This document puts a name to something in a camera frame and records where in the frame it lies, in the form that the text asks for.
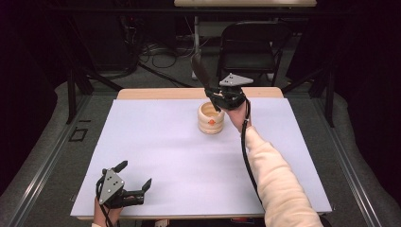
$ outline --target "small cup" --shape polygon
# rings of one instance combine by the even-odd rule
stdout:
[[[216,134],[223,130],[224,111],[217,112],[212,102],[205,102],[198,108],[198,126],[206,134]]]

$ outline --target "black chair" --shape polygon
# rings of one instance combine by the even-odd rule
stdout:
[[[285,22],[244,21],[227,26],[221,34],[218,81],[222,72],[273,74],[274,86],[282,48],[291,35]]]

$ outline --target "hand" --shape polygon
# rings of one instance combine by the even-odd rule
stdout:
[[[242,132],[242,124],[244,123],[245,120],[245,115],[247,114],[247,105],[246,102],[243,102],[238,108],[228,111],[222,109],[225,113],[227,113],[230,116],[231,121],[233,122],[233,125],[236,127],[236,129],[239,132]],[[251,117],[248,121],[247,128],[252,125],[251,122]]]
[[[109,208],[104,206],[106,213],[109,211]],[[123,208],[118,209],[111,209],[109,212],[109,219],[112,222],[113,226],[117,223],[118,219],[120,218],[120,214]],[[106,226],[106,217],[104,217],[103,212],[100,209],[99,202],[97,198],[95,198],[95,214],[94,214],[94,224],[99,226]]]

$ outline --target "human arm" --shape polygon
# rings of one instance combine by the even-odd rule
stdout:
[[[109,212],[109,219],[112,222],[113,226],[117,223],[120,218],[120,214],[123,208],[111,209]],[[106,226],[106,217],[103,215],[103,212],[100,209],[99,202],[97,198],[95,198],[95,211],[94,211],[94,222],[92,223],[92,227],[105,227]]]
[[[245,110],[245,104],[234,111],[225,110],[238,131],[242,130]],[[258,134],[251,121],[245,141],[257,192],[266,211],[266,226],[322,226],[289,164]]]

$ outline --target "white paper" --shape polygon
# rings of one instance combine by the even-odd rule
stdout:
[[[258,132],[283,154],[317,212],[331,208],[304,138],[285,98],[250,98]],[[248,176],[238,131],[228,116],[218,134],[198,128],[199,106],[208,99],[115,100],[100,135],[71,216],[91,217],[103,168],[128,166],[118,175],[124,189],[152,179],[145,204],[122,216],[261,216],[263,208]]]

